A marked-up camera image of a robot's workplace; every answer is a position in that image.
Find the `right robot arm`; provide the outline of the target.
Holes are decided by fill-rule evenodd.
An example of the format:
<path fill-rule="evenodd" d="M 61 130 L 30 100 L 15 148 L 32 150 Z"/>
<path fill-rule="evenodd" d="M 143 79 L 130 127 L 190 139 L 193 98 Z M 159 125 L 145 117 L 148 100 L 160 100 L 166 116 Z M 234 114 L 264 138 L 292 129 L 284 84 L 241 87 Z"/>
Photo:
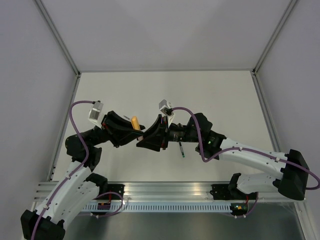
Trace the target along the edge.
<path fill-rule="evenodd" d="M 228 194 L 235 199 L 256 192 L 275 192 L 291 200 L 305 198 L 309 167 L 297 150 L 289 153 L 267 152 L 250 148 L 212 130 L 213 124 L 202 113 L 190 117 L 186 125 L 169 123 L 159 115 L 144 133 L 139 148 L 160 152 L 170 142 L 197 143 L 196 152 L 209 159 L 231 161 L 260 172 L 235 173 L 228 184 Z"/>

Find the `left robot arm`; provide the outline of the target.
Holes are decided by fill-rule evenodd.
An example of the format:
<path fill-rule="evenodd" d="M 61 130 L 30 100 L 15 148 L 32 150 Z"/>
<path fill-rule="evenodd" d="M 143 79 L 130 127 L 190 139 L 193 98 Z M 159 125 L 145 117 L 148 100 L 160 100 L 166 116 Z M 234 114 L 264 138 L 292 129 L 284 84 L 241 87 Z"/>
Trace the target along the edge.
<path fill-rule="evenodd" d="M 100 162 L 102 148 L 111 142 L 124 146 L 143 135 L 145 126 L 110 111 L 85 132 L 77 131 L 65 140 L 71 163 L 50 194 L 33 211 L 26 210 L 20 220 L 26 240 L 62 240 L 74 218 L 93 199 L 104 199 L 109 193 L 106 177 L 94 173 Z"/>

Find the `green fineliner pen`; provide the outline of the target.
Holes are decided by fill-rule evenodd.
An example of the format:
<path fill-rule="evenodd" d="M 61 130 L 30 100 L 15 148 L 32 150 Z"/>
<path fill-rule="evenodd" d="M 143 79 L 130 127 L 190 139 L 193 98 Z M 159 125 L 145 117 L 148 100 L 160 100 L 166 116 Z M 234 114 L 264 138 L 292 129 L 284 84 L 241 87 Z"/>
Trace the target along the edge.
<path fill-rule="evenodd" d="M 181 155 L 182 155 L 183 158 L 185 158 L 186 156 L 185 156 L 185 152 L 184 152 L 182 143 L 181 143 L 181 142 L 178 142 L 178 144 L 179 144 L 179 149 L 180 149 Z"/>

